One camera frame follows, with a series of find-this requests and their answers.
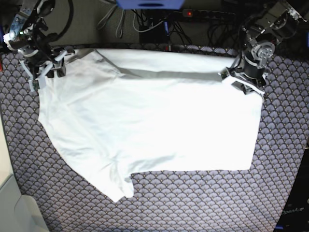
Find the white T-shirt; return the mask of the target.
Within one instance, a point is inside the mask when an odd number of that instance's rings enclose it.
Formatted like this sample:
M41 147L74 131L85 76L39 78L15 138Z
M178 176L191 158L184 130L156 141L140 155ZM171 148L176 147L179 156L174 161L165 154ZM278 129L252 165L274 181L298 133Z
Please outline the white T-shirt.
M263 97L221 80L216 58L78 51L38 91L39 122L63 160L117 202L131 175L248 170Z

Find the black power strip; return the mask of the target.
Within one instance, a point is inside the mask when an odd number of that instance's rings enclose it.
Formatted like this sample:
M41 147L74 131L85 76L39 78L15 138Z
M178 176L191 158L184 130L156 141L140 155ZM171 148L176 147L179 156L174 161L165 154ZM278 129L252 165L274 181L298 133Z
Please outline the black power strip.
M220 12L220 11L208 11L208 10L182 10L184 17L195 17L195 18L210 18L210 19L231 19L236 15L234 13Z

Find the black box behind table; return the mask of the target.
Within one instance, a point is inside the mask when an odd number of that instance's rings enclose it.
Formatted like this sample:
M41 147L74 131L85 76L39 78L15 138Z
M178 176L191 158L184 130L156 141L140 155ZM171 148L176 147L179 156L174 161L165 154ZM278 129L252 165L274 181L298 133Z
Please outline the black box behind table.
M167 44L169 42L169 24L164 21L156 28L147 32L139 33L141 44Z

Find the blue box overhead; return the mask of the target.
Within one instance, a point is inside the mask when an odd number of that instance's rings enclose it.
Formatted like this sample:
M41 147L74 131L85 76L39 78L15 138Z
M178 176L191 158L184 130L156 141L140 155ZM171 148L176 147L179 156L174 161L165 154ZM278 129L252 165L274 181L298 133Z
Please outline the blue box overhead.
M184 0L117 0L116 3L122 9L178 10Z

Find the black case OpenArm label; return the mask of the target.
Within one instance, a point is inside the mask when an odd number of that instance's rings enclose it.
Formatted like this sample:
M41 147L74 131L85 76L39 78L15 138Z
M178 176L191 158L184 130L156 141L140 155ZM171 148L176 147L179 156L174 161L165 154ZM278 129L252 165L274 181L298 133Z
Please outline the black case OpenArm label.
M298 173L275 232L309 230L309 150L305 149Z

